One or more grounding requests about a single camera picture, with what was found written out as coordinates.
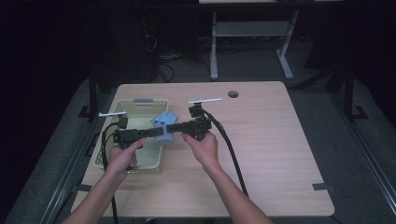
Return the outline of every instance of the table leg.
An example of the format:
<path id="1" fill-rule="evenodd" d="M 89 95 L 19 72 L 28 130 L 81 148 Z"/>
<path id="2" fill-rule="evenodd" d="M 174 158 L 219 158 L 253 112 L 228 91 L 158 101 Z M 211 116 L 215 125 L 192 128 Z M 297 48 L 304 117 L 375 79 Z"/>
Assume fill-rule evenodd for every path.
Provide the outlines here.
<path id="1" fill-rule="evenodd" d="M 290 71 L 290 67 L 288 64 L 288 61 L 285 58 L 286 55 L 286 50 L 288 49 L 289 42 L 291 39 L 291 35 L 293 34 L 294 26 L 297 21 L 297 16 L 298 16 L 299 10 L 294 10 L 293 14 L 291 15 L 291 19 L 289 22 L 288 29 L 286 31 L 285 35 L 285 42 L 283 43 L 283 46 L 281 49 L 276 50 L 276 56 L 279 59 L 280 65 L 282 66 L 283 73 L 285 74 L 286 79 L 293 79 L 293 74 Z"/>
<path id="2" fill-rule="evenodd" d="M 218 78 L 218 59 L 216 58 L 216 11 L 214 11 L 212 23 L 212 51 L 210 52 L 210 81 L 216 81 Z"/>

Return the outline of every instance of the blue object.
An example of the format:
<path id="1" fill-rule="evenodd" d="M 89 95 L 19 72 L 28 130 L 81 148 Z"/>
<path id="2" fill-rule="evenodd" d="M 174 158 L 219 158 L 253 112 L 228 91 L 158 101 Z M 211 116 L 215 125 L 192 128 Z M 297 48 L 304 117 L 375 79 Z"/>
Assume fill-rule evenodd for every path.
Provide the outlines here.
<path id="1" fill-rule="evenodd" d="M 152 119 L 150 121 L 152 123 L 152 126 L 154 126 L 154 128 L 163 127 L 163 135 L 154 137 L 154 140 L 157 143 L 160 143 L 160 144 L 173 143 L 174 138 L 175 138 L 174 134 L 169 133 L 166 130 L 166 125 L 176 123 L 177 119 L 178 119 L 178 115 L 175 113 L 162 112 L 159 116 L 157 116 L 155 119 Z"/>

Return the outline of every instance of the translucent plastic bin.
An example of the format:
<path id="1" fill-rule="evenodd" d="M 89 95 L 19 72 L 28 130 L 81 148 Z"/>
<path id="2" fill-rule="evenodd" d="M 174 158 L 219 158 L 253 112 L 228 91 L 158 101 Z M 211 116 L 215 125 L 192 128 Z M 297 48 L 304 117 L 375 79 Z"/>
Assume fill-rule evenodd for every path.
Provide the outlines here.
<path id="1" fill-rule="evenodd" d="M 126 111 L 128 117 L 127 129 L 151 129 L 153 128 L 152 119 L 162 112 L 168 111 L 169 102 L 164 99 L 129 99 L 119 100 L 114 112 Z M 110 123 L 117 122 L 118 117 L 111 118 Z M 116 126 L 108 129 L 106 137 L 109 137 L 116 130 Z M 113 138 L 110 137 L 106 144 L 106 156 L 109 158 L 109 150 L 115 145 Z M 163 162 L 163 146 L 156 143 L 154 138 L 146 139 L 143 148 L 136 151 L 137 165 L 131 171 L 135 174 L 159 174 Z M 95 155 L 94 167 L 103 169 L 101 150 Z"/>

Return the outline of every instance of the white metal frame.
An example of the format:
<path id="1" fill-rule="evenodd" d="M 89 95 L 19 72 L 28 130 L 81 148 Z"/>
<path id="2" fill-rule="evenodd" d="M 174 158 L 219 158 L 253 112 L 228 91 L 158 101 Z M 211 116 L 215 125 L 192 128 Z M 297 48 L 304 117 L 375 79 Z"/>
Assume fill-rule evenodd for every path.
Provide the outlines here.
<path id="1" fill-rule="evenodd" d="M 294 10 L 289 21 L 217 21 L 216 11 L 213 12 L 212 23 L 212 50 L 210 52 L 210 79 L 219 78 L 218 62 L 216 57 L 217 36 L 284 36 L 285 41 L 280 49 L 276 50 L 283 73 L 286 79 L 293 79 L 286 51 L 297 21 L 299 10 Z"/>

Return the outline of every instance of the metal stand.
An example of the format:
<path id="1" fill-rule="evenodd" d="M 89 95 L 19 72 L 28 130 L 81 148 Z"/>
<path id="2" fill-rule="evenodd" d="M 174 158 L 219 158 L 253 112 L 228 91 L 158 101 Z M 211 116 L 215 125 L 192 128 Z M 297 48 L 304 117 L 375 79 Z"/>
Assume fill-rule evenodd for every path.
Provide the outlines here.
<path id="1" fill-rule="evenodd" d="M 353 122 L 355 119 L 368 119 L 367 114 L 364 112 L 360 105 L 356 105 L 355 108 L 358 110 L 358 114 L 353 114 L 353 74 L 348 69 L 346 73 L 346 87 L 344 95 L 344 113 L 349 121 Z"/>
<path id="2" fill-rule="evenodd" d="M 298 13 L 299 10 L 294 10 L 290 21 L 217 21 L 216 11 L 213 12 L 210 79 L 216 81 L 219 78 L 216 57 L 217 36 L 284 36 L 285 41 L 282 47 L 276 50 L 276 56 L 279 59 L 286 79 L 293 79 L 293 74 L 290 71 L 285 55 Z"/>
<path id="3" fill-rule="evenodd" d="M 97 112 L 96 83 L 94 80 L 93 71 L 90 73 L 88 81 L 90 85 L 90 106 L 83 106 L 78 114 L 78 117 L 89 118 L 89 121 L 92 121 L 92 119 L 96 116 Z"/>

